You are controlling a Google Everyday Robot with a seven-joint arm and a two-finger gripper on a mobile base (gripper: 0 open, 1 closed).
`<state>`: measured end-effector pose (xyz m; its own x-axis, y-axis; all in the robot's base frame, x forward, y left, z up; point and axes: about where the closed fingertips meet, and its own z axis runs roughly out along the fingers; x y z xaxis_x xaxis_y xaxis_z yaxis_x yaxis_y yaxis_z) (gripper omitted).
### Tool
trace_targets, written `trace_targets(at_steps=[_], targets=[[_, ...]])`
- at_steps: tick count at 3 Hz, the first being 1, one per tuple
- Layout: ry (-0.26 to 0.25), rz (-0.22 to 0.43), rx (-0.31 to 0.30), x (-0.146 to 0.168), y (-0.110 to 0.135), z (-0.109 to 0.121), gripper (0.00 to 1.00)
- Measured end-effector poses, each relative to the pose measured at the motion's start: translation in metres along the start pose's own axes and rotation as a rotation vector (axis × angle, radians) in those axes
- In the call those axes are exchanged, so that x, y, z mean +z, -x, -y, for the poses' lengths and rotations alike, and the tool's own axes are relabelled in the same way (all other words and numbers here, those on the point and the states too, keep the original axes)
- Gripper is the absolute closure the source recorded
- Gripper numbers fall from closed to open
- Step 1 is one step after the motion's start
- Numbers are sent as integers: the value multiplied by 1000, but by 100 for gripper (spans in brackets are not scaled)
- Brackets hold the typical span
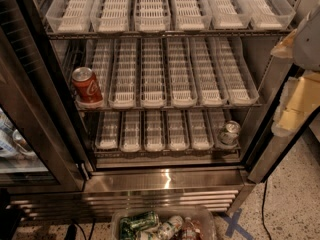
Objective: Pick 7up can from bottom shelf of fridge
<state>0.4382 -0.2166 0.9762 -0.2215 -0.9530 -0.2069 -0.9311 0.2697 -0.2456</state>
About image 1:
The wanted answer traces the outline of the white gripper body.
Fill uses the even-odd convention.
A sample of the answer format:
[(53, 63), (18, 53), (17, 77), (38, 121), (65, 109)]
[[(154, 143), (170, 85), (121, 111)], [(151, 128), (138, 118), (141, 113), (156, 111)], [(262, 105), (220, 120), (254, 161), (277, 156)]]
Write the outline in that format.
[(298, 25), (293, 60), (305, 70), (320, 71), (320, 4), (316, 4)]

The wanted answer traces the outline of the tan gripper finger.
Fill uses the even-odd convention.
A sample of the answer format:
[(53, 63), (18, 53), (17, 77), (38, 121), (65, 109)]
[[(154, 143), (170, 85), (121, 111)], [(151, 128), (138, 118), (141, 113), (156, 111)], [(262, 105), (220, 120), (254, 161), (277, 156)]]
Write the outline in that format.
[(307, 71), (299, 78), (290, 77), (273, 117), (272, 133), (278, 137), (295, 133), (319, 106), (320, 73)]
[(278, 42), (272, 49), (270, 54), (277, 58), (293, 58), (293, 46), (297, 30), (291, 31), (285, 38)]

